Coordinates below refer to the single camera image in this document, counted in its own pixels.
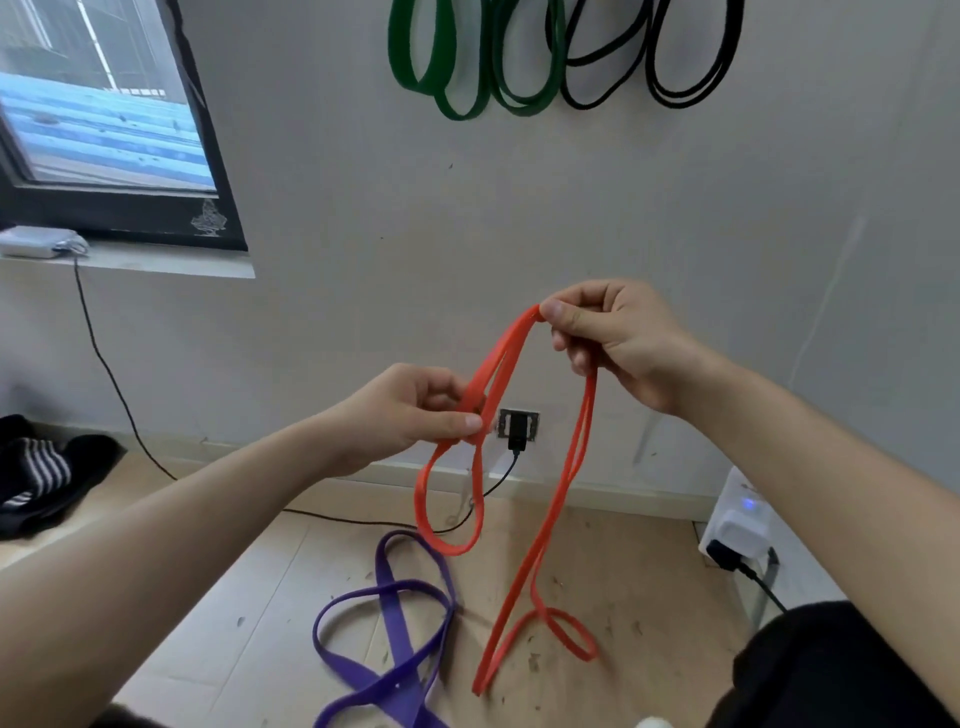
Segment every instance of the electrical socket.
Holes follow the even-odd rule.
[[[528,412],[525,409],[501,409],[500,416],[496,421],[496,436],[504,440],[507,439],[507,433],[510,431],[511,415],[527,416],[527,442],[532,443],[537,439],[537,428],[540,426],[540,412]]]

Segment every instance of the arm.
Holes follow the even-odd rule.
[[[646,284],[590,281],[540,310],[575,372],[610,369],[724,451],[960,718],[959,496],[695,341]]]
[[[0,715],[86,728],[280,510],[325,477],[480,418],[465,383],[396,365],[287,427],[0,571]]]

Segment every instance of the purple resistance band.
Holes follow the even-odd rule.
[[[440,575],[444,578],[449,596],[440,589],[420,579],[394,579],[394,573],[387,561],[387,544],[396,536],[405,536],[414,539],[426,549],[430,557],[437,562]],[[426,696],[437,679],[440,670],[440,658],[444,653],[446,633],[453,620],[453,613],[457,606],[457,595],[453,590],[453,579],[446,561],[437,551],[422,538],[416,531],[391,531],[376,545],[374,559],[376,572],[376,586],[367,589],[358,589],[338,596],[324,607],[313,623],[313,646],[320,658],[340,676],[356,692],[345,695],[330,703],[317,716],[314,728],[325,728],[333,718],[347,708],[361,705],[375,705],[381,711],[393,718],[403,728],[447,728],[446,724],[427,710]],[[400,592],[420,592],[432,596],[446,609],[444,621],[440,628],[416,652],[410,644],[410,634],[407,632],[407,623],[400,609]],[[390,641],[390,650],[394,655],[394,667],[383,675],[378,675],[369,667],[353,660],[330,652],[320,642],[320,622],[330,609],[342,601],[357,599],[361,596],[378,596],[380,609],[383,610],[383,623],[387,628],[387,639]],[[430,655],[437,652],[430,676],[425,683],[420,682],[418,667]]]

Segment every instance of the black pants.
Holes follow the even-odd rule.
[[[733,661],[708,728],[957,728],[848,601],[777,617]]]

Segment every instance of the window frame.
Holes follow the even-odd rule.
[[[33,182],[14,132],[0,118],[0,229],[34,225],[94,240],[247,250],[180,7],[177,0],[165,4],[158,2],[161,15],[165,9],[171,15],[173,28],[164,26],[216,191]]]

